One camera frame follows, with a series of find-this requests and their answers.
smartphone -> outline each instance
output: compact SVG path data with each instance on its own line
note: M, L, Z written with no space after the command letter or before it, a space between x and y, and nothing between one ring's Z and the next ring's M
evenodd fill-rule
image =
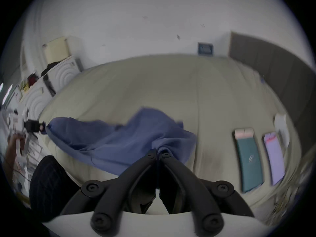
M248 192L263 184L263 173L258 147L252 128L236 129L234 132L239 155L242 191Z
M267 133L263 142L268 153L272 185L277 184L285 175L284 158L282 149L275 132Z

blue fabric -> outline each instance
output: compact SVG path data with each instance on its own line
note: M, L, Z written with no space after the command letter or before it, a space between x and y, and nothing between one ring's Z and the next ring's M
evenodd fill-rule
M103 121L82 122L54 118L45 127L49 138L64 152L86 164L120 175L135 161L157 149L167 150L185 163L193 152L196 136L163 112L140 109L126 125Z

beige bedsheet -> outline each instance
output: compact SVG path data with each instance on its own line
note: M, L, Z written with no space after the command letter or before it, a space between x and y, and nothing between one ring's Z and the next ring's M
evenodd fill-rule
M197 135L187 162L199 178L231 182L255 208L287 186L301 159L298 134L287 115L291 142L284 159L284 180L271 186L270 167L262 136L274 130L273 117L286 113L259 74L229 58L190 55L136 57L99 65L80 73L43 110L40 121L73 117L125 124L141 106L160 109ZM252 127L262 159L264 184L242 194L233 130ZM79 183L108 180L115 175L73 159L47 137L43 144Z

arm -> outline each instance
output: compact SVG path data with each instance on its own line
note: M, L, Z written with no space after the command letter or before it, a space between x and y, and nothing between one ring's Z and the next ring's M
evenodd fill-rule
M10 184L12 186L12 178L13 178L13 166L14 166L14 160L16 156L16 140L23 139L22 135L14 134L9 142L8 147L4 155L4 161L2 163L2 168L4 171L4 174Z

black pants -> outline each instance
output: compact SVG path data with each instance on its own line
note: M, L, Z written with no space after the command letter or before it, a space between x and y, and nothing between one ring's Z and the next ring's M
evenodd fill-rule
M45 156L31 180L31 209L41 222L50 221L79 189L53 156Z

